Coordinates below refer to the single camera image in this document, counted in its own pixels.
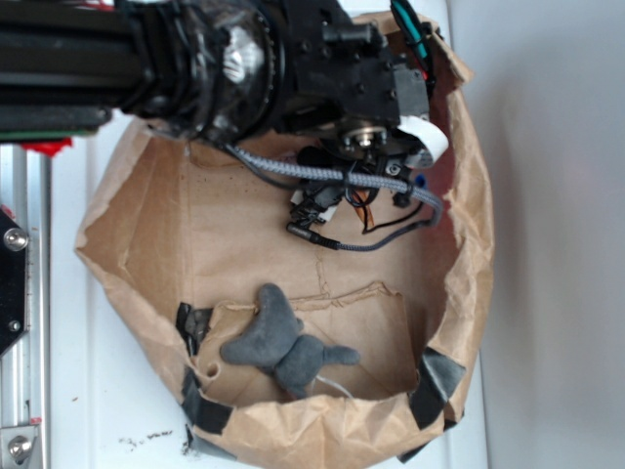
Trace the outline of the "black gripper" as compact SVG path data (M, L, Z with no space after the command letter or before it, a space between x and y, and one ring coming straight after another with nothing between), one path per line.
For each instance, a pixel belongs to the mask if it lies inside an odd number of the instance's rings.
M398 230L388 235L389 239L395 239L433 225L441 214L441 203L428 191L425 177L412 175L418 169L434 166L449 147L445 134L430 121L430 100L436 83L435 73L431 69L425 70L420 66L409 68L400 64L396 68L400 125L387 135L386 140L373 134L365 135L358 142L360 158L353 163L348 163L329 144L321 149L302 149L297 155L301 166L321 164L336 170L347 169L351 175L389 177L400 181L407 189L394 191L393 204L399 208L408 207L413 199L412 191L419 191L418 204L414 210L390 222L375 223L372 230L362 230L364 235L399 226ZM287 231L302 239L321 239L320 234L311 230L311 225L324 224L330 220L341 200L354 208L355 191L366 192L366 203L371 208L380 189L351 185L341 190L328 183L320 189L295 192L291 199L291 222L287 225Z

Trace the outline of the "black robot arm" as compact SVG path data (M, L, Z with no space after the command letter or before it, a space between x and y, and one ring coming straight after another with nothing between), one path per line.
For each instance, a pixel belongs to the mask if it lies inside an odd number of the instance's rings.
M441 200L411 177L446 151L429 119L429 31L410 3L392 17L408 48L337 1L5 1L1 140L37 146L96 133L115 110L196 141L302 199L289 231L346 200L430 207L395 235L436 225Z

